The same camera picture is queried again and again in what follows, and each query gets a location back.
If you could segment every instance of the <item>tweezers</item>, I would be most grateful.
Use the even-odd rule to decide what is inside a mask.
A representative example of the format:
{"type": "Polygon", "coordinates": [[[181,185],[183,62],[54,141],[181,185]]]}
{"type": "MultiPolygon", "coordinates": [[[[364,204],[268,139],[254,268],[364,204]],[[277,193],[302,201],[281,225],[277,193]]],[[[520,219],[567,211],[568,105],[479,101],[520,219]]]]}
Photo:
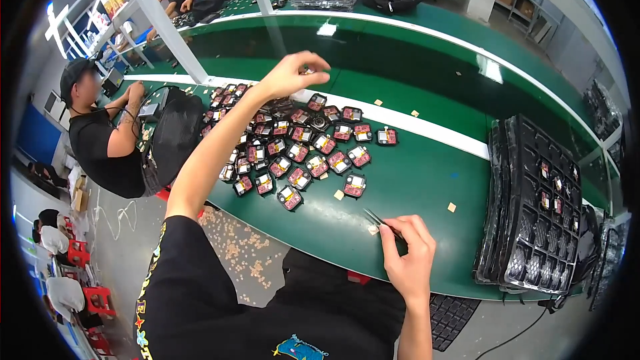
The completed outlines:
{"type": "Polygon", "coordinates": [[[378,217],[377,215],[373,214],[373,212],[371,210],[369,210],[368,208],[365,208],[363,210],[369,216],[369,218],[371,218],[371,220],[375,224],[377,224],[377,227],[380,227],[380,225],[382,225],[382,224],[388,226],[389,228],[391,228],[391,231],[396,236],[396,240],[400,240],[400,241],[404,242],[404,237],[402,236],[402,234],[400,234],[400,231],[398,231],[396,228],[393,228],[390,225],[386,224],[384,221],[382,221],[382,219],[380,217],[378,217]]]}

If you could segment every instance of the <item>graphic print on shirt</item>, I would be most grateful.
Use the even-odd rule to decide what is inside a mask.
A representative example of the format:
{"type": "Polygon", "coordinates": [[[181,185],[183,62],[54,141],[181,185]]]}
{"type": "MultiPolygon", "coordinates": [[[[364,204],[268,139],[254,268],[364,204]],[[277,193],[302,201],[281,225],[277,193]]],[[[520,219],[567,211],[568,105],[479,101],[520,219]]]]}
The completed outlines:
{"type": "Polygon", "coordinates": [[[153,360],[151,356],[151,352],[149,352],[149,348],[147,347],[149,344],[149,340],[145,336],[147,334],[146,331],[143,331],[140,327],[145,322],[144,319],[140,318],[140,314],[145,313],[145,308],[147,307],[146,300],[140,300],[142,296],[145,295],[145,288],[149,285],[149,279],[151,278],[151,274],[153,270],[156,269],[157,261],[160,259],[160,244],[162,243],[162,238],[164,236],[164,232],[166,230],[166,223],[162,225],[160,228],[160,239],[158,240],[158,246],[156,250],[154,250],[154,256],[152,258],[151,264],[149,264],[149,273],[147,274],[145,280],[142,282],[142,289],[140,289],[140,296],[138,297],[138,301],[136,303],[136,317],[137,321],[134,323],[136,328],[136,343],[140,345],[140,354],[142,358],[146,360],[153,360]]]}
{"type": "Polygon", "coordinates": [[[286,354],[296,360],[323,360],[325,356],[329,356],[329,353],[298,339],[295,334],[276,346],[273,355],[276,356],[277,354],[286,354]]]}

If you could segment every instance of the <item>tattoo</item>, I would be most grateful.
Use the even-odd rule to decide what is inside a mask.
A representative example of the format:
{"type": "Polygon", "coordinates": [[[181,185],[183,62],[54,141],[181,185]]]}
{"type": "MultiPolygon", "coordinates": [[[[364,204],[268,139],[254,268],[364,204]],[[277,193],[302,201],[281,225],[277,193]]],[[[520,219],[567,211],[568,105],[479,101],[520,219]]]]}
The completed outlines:
{"type": "Polygon", "coordinates": [[[140,132],[140,120],[137,117],[134,119],[133,114],[138,114],[141,104],[141,99],[140,101],[129,100],[129,104],[125,107],[128,111],[126,111],[120,118],[120,121],[118,122],[118,129],[120,129],[120,125],[133,124],[131,130],[136,137],[138,136],[140,132]]]}

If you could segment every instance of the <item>black mat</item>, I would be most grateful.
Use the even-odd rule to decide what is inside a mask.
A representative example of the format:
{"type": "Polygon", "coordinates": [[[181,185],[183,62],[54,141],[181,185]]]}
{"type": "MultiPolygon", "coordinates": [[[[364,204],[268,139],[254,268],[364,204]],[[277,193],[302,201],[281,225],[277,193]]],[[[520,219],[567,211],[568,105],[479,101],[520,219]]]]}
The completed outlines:
{"type": "Polygon", "coordinates": [[[478,299],[431,294],[431,339],[433,348],[444,352],[458,337],[480,304],[478,299]]]}

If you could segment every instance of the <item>assembly line table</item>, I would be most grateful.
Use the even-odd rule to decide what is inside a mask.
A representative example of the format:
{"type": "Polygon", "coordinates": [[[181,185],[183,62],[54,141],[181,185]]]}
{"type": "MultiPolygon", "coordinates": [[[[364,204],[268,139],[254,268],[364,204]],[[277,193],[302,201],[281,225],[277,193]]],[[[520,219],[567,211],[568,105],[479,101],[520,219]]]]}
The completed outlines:
{"type": "MultiPolygon", "coordinates": [[[[588,132],[531,79],[503,66],[499,67],[502,81],[490,79],[479,72],[484,56],[441,39],[435,36],[437,33],[427,34],[379,20],[361,20],[354,18],[354,14],[340,17],[283,11],[271,17],[251,14],[235,17],[242,12],[257,11],[257,6],[250,3],[251,0],[232,2],[223,11],[228,20],[222,18],[210,25],[181,31],[206,72],[218,77],[215,86],[238,80],[260,80],[280,60],[282,47],[277,40],[282,39],[286,52],[311,50],[332,65],[331,80],[309,88],[328,94],[328,105],[334,100],[341,106],[345,103],[374,106],[375,100],[381,100],[381,108],[391,111],[371,111],[370,114],[375,114],[372,121],[365,110],[365,121],[370,122],[373,130],[395,126],[399,129],[400,144],[395,147],[380,147],[373,142],[367,145],[372,162],[362,170],[367,189],[357,201],[334,198],[336,190],[342,188],[344,177],[331,172],[329,178],[314,181],[302,192],[304,204],[295,212],[284,210],[274,194],[261,197],[249,192],[237,197],[232,187],[221,181],[208,199],[292,247],[380,279],[387,279],[380,236],[368,232],[371,224],[362,209],[373,209],[382,218],[419,214],[438,243],[431,271],[432,291],[501,300],[498,287],[475,284],[471,277],[483,236],[490,179],[487,159],[472,153],[477,144],[486,143],[492,120],[517,113],[546,128],[576,158],[597,148],[588,132]],[[249,6],[254,6],[253,10],[248,9],[249,6]],[[337,26],[332,36],[317,34],[319,26],[325,23],[337,26]],[[404,130],[415,127],[406,119],[414,110],[419,113],[418,128],[424,127],[427,133],[404,130]],[[456,205],[455,212],[447,209],[450,203],[456,205]]],[[[369,9],[357,10],[373,14],[369,9]]],[[[490,43],[499,57],[519,59],[519,67],[524,72],[535,75],[535,81],[553,90],[576,114],[585,114],[579,93],[562,76],[540,60],[532,59],[532,54],[516,47],[508,38],[425,4],[418,6],[416,14],[404,17],[407,18],[411,18],[412,23],[420,21],[428,28],[440,27],[467,34],[469,41],[485,39],[485,49],[490,43]],[[440,18],[434,21],[434,14],[440,18]]],[[[146,46],[145,55],[154,68],[137,67],[125,76],[114,97],[136,79],[142,79],[152,90],[168,82],[182,89],[191,87],[189,93],[201,97],[203,109],[208,108],[212,88],[188,83],[189,77],[181,66],[171,68],[168,61],[171,54],[160,40],[146,46]]],[[[152,102],[160,99],[150,98],[152,102]]],[[[347,145],[339,144],[341,149],[354,145],[353,140],[347,145]]],[[[606,178],[603,166],[583,166],[582,175],[585,199],[606,208],[608,193],[603,183],[606,178]]],[[[282,188],[283,181],[286,179],[276,180],[274,190],[282,188]]],[[[523,294],[523,299],[548,299],[548,295],[528,292],[523,294]]],[[[518,298],[508,295],[507,300],[518,298]]]]}

